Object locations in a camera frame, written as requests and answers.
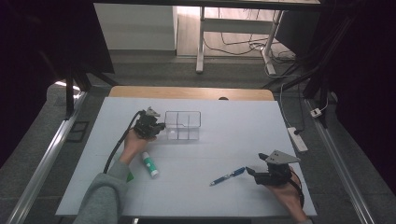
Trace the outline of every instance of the clear plastic box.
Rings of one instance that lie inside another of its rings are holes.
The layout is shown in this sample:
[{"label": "clear plastic box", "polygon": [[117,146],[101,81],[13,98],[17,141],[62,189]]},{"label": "clear plastic box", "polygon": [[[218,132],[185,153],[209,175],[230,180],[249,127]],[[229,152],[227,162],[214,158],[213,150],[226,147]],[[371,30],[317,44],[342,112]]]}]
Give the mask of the clear plastic box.
[{"label": "clear plastic box", "polygon": [[166,111],[165,124],[168,139],[198,140],[201,112]]}]

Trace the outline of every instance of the gray carpet floor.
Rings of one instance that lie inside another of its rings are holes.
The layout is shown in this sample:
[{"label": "gray carpet floor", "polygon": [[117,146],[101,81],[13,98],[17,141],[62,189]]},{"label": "gray carpet floor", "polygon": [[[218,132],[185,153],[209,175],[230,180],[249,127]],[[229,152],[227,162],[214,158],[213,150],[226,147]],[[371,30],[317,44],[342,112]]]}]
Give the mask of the gray carpet floor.
[{"label": "gray carpet floor", "polygon": [[[205,71],[195,74],[193,59],[178,59],[163,56],[134,56],[127,60],[113,61],[116,74],[109,75],[123,85],[136,86],[181,86],[209,88],[259,89],[272,81],[264,73],[264,65],[258,60],[205,59]],[[277,64],[280,74],[287,69],[286,64]],[[274,84],[278,88],[295,77],[284,78]],[[96,77],[90,76],[94,85],[84,101],[77,117],[78,126],[87,128],[85,134],[70,133],[54,163],[49,176],[40,190],[25,223],[71,223],[73,218],[56,217],[55,211],[78,163],[79,156],[88,140],[104,98],[110,87]],[[313,119],[302,104],[299,106],[297,86],[282,93],[282,105],[288,122],[297,128],[304,127],[301,133],[308,153],[298,154],[302,159],[304,177],[318,216],[315,223],[361,223],[344,186],[334,169],[334,165],[324,146]],[[373,213],[376,223],[395,223],[396,198],[376,172],[359,146],[337,121],[334,110],[336,102],[330,99],[327,122],[334,142],[341,151],[352,173],[354,181],[363,194]],[[31,126],[29,132],[15,149],[13,155],[0,170],[0,223],[5,223],[21,196],[31,175],[45,153],[50,140],[55,135],[65,114],[64,88],[51,86],[48,100]],[[131,223],[130,217],[123,217],[120,223]],[[139,223],[196,223],[199,220],[140,220]],[[253,220],[205,220],[206,223],[292,223],[289,218],[267,218]]]}]

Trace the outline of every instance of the pen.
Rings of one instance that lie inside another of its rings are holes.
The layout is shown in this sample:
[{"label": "pen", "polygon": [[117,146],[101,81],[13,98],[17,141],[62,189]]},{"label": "pen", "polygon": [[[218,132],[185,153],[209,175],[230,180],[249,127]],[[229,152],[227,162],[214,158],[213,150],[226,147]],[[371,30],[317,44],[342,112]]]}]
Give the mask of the pen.
[{"label": "pen", "polygon": [[224,176],[220,177],[219,179],[214,180],[212,183],[210,183],[210,186],[215,186],[218,183],[223,182],[224,180],[226,180],[232,176],[241,175],[244,172],[245,172],[245,167],[239,168],[239,169],[235,170],[234,172],[232,172],[230,175],[224,175]]}]

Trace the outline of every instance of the hand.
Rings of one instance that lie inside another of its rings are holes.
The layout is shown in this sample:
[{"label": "hand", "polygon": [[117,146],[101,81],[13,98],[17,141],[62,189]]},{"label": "hand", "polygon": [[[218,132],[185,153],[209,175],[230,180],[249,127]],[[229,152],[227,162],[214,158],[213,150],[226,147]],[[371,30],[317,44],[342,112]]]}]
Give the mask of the hand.
[{"label": "hand", "polygon": [[120,156],[120,161],[126,164],[131,163],[134,156],[139,152],[142,152],[146,148],[148,142],[152,142],[155,139],[157,139],[157,137],[150,139],[139,138],[134,129],[129,130],[129,133],[126,135],[124,140],[124,150]]},{"label": "hand", "polygon": [[[298,186],[300,186],[300,181],[298,177],[291,172],[291,180],[294,181]],[[293,217],[295,222],[302,222],[308,220],[303,208],[300,205],[300,196],[297,189],[290,183],[282,186],[265,186],[271,190],[277,200],[289,211],[290,215]]]}]

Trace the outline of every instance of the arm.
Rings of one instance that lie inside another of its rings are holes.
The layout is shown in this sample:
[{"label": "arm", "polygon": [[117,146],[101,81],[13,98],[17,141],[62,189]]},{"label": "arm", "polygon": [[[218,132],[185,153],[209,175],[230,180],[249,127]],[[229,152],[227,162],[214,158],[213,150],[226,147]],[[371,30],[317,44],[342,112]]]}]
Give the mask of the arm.
[{"label": "arm", "polygon": [[129,163],[152,139],[138,138],[131,130],[124,141],[124,150],[107,174],[99,174],[85,193],[74,223],[117,223],[128,190],[126,178]]},{"label": "arm", "polygon": [[[300,185],[300,181],[297,176],[292,172],[291,179],[297,184]],[[287,183],[282,186],[265,186],[269,190],[271,190],[277,200],[285,207],[285,209],[290,213],[294,222],[296,223],[306,223],[311,224],[312,221],[305,214],[303,208],[300,205],[300,196],[297,190],[290,183]]]}]

